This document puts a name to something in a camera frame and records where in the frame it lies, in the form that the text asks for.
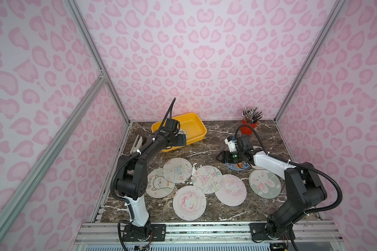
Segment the green floral coaster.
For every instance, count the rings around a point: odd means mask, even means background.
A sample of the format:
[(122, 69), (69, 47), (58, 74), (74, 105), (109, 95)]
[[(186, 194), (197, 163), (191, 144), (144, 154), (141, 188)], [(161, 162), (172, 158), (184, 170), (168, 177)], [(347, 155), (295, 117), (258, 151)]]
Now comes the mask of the green floral coaster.
[(182, 135), (186, 135), (187, 136), (187, 133), (183, 130), (183, 129), (180, 129), (178, 134), (182, 134)]

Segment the blue cartoon coaster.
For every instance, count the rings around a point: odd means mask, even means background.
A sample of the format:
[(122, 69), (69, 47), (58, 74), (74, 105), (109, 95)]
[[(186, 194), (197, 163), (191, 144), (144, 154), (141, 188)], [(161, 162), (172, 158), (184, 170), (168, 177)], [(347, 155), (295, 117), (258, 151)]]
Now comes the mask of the blue cartoon coaster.
[(226, 163), (225, 164), (229, 169), (235, 170), (235, 171), (244, 171), (251, 168), (251, 165), (247, 163)]

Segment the pink floral doodle coaster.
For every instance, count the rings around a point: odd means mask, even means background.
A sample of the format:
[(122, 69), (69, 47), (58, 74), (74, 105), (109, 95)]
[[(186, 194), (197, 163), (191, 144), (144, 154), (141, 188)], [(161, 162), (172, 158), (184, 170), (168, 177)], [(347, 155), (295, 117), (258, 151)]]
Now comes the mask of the pink floral doodle coaster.
[(220, 190), (223, 186), (223, 175), (214, 166), (202, 166), (192, 175), (193, 185), (202, 190), (206, 195)]

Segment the pink unicorn cloud coaster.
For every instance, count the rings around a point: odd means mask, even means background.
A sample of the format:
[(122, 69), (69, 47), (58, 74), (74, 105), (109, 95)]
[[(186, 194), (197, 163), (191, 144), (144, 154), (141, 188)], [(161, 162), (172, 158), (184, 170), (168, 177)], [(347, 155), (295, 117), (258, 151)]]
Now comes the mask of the pink unicorn cloud coaster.
[(236, 207), (241, 205), (247, 197), (244, 182), (234, 175), (223, 175), (222, 187), (215, 192), (217, 199), (224, 205)]

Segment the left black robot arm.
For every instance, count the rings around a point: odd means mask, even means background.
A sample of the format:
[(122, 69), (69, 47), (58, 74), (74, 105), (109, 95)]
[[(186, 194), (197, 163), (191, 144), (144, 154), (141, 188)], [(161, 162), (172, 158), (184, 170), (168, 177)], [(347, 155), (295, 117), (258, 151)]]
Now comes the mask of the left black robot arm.
[(172, 118), (176, 99), (169, 106), (161, 126), (142, 146), (128, 156), (118, 159), (111, 180), (110, 192), (114, 199), (127, 204), (130, 215), (128, 230), (139, 240), (150, 236), (150, 216), (146, 209), (144, 193), (148, 186), (148, 166), (162, 150), (186, 145), (186, 135), (179, 134), (180, 122)]

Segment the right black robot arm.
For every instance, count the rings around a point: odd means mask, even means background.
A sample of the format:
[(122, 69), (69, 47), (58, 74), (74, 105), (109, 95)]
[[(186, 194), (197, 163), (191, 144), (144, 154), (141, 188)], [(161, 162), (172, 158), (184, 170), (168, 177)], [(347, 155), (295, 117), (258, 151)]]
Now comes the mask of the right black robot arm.
[[(268, 239), (295, 240), (294, 225), (305, 216), (314, 212), (335, 209), (343, 199), (339, 184), (326, 173), (316, 169), (311, 163), (296, 163), (275, 156), (267, 151), (264, 144), (253, 146), (248, 136), (235, 133), (225, 139), (228, 146), (221, 151), (217, 160), (222, 163), (247, 163), (264, 168), (285, 181), (287, 199), (283, 205), (267, 217), (265, 224), (251, 223), (251, 238), (255, 243)], [(327, 191), (321, 181), (325, 178), (337, 192), (336, 200), (324, 207), (318, 205), (327, 199)]]

